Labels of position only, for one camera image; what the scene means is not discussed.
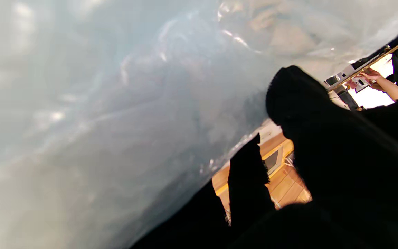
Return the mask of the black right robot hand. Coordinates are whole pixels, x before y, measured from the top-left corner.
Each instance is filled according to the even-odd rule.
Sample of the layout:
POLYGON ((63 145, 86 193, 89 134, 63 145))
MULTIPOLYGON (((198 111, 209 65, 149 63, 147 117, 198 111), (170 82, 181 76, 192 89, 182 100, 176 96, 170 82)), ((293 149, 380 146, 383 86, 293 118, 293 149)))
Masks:
POLYGON ((266 110, 294 145, 311 201, 275 208, 256 135, 230 160, 230 222, 209 182, 133 249, 398 249, 398 101, 350 111, 289 66, 266 110))

